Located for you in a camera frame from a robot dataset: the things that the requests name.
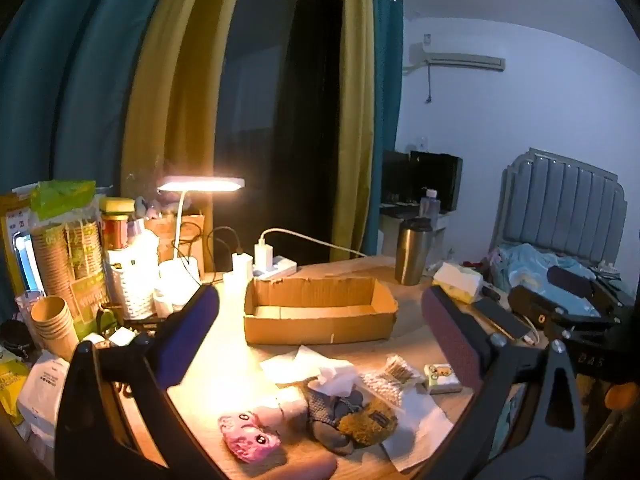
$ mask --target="brown plush toy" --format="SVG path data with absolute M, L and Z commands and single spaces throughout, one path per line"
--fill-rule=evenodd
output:
M 340 419 L 338 431 L 351 437 L 357 447 L 369 447 L 388 439 L 398 427 L 394 410 L 375 398 L 363 410 Z

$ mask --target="plastic bottle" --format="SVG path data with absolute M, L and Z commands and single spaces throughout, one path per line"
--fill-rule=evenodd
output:
M 435 231 L 438 224 L 438 215 L 440 214 L 440 200 L 438 200 L 438 192 L 435 189 L 428 189 L 427 196 L 420 199 L 420 211 L 418 216 L 428 218 L 431 221 L 431 229 Z

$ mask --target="open cardboard box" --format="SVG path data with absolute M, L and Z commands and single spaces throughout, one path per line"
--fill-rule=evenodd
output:
M 313 345 L 386 339 L 398 303 L 374 278 L 252 280 L 244 298 L 250 344 Z

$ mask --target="desk lamp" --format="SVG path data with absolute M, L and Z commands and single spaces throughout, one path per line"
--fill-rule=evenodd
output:
M 235 191 L 244 187 L 244 179 L 227 178 L 220 176 L 166 176 L 158 185 L 158 191 L 179 191 L 180 202 L 178 202 L 178 215 L 175 222 L 174 258 L 168 262 L 162 262 L 160 276 L 163 281 L 168 277 L 170 289 L 167 292 L 170 296 L 183 296 L 185 301 L 178 300 L 174 303 L 184 304 L 197 290 L 200 280 L 197 262 L 192 263 L 194 258 L 179 258 L 178 247 L 180 246 L 180 227 L 182 223 L 182 207 L 184 197 L 188 191 L 217 192 Z

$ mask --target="screw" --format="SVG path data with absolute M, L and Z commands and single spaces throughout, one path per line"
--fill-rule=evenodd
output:
M 502 334 L 491 334 L 490 337 L 490 341 L 491 344 L 494 345 L 496 348 L 502 348 L 503 346 L 507 346 L 507 338 L 505 338 L 505 336 L 503 336 Z
M 562 354 L 566 350 L 566 346 L 564 346 L 564 343 L 562 341 L 560 341 L 559 339 L 555 339 L 555 340 L 553 340 L 551 342 L 551 349 L 554 352 Z

